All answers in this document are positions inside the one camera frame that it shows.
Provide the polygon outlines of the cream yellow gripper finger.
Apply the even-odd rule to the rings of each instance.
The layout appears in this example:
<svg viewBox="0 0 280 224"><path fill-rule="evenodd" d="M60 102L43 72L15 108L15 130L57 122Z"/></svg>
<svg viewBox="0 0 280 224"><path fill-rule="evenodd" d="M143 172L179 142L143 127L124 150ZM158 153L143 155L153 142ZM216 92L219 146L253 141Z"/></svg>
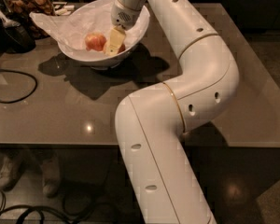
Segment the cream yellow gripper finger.
<svg viewBox="0 0 280 224"><path fill-rule="evenodd" d="M125 30L121 26L112 28L110 31L110 37L104 46L104 53L109 56L115 56L121 53L125 38Z"/></svg>

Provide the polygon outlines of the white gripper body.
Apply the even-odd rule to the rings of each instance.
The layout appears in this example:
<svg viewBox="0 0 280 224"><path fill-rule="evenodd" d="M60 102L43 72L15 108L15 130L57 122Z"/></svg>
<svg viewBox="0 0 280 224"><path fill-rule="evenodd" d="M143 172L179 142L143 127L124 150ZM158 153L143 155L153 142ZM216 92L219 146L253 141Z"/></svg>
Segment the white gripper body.
<svg viewBox="0 0 280 224"><path fill-rule="evenodd" d="M140 0L114 0L111 8L111 21L124 30L133 28L140 16L143 3Z"/></svg>

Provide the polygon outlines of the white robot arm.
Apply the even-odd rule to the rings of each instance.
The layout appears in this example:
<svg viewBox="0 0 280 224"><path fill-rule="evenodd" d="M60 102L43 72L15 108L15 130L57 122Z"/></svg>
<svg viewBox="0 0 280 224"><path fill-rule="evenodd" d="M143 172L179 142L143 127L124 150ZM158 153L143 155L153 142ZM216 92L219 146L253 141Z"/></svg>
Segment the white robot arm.
<svg viewBox="0 0 280 224"><path fill-rule="evenodd" d="M115 129L146 224L217 224L180 138L218 116L236 93L230 49L188 0L115 0L112 22L134 25L149 4L182 73L124 98Z"/></svg>

